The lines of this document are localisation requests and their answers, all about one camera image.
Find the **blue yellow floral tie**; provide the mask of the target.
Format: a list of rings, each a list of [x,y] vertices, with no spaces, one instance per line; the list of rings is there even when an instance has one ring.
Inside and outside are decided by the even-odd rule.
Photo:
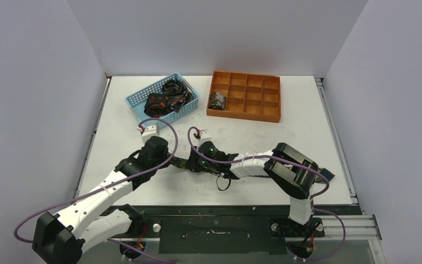
[[[180,157],[176,157],[174,156],[171,160],[170,160],[170,164],[176,168],[180,168],[180,169],[185,169],[185,170],[189,170],[192,172],[206,172],[206,173],[210,173],[216,176],[219,176],[220,174],[217,172],[212,172],[211,170],[208,169],[201,169],[198,168],[194,165],[192,165],[191,162],[189,162],[187,159],[183,159]],[[320,168],[319,169],[319,173],[321,175],[323,175],[329,182],[331,180],[333,180],[333,178],[335,177],[335,175],[333,173],[331,173],[328,169],[326,168]]]

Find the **orange wooden compartment tray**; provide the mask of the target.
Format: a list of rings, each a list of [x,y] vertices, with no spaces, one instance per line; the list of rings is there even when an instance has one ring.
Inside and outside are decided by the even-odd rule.
[[[278,123],[281,119],[281,80],[279,76],[216,70],[209,96],[220,92],[226,97],[226,110],[209,109],[214,117]]]

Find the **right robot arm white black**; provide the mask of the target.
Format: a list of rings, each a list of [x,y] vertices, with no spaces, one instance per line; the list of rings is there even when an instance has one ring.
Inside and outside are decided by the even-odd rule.
[[[191,147],[187,165],[191,171],[209,172],[230,181],[244,177],[271,179],[290,197],[290,232],[296,236],[310,230],[314,214],[314,183],[329,184],[328,171],[286,143],[267,152],[227,154],[206,141]]]

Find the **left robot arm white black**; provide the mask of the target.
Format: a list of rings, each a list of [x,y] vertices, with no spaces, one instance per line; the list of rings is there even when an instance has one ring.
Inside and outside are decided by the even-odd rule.
[[[32,249],[46,263],[77,263],[93,246],[118,234],[135,237],[146,224],[139,211],[126,204],[113,203],[150,180],[147,172],[168,157],[168,142],[158,136],[122,160],[99,185],[100,192],[73,202],[55,214],[40,215]]]

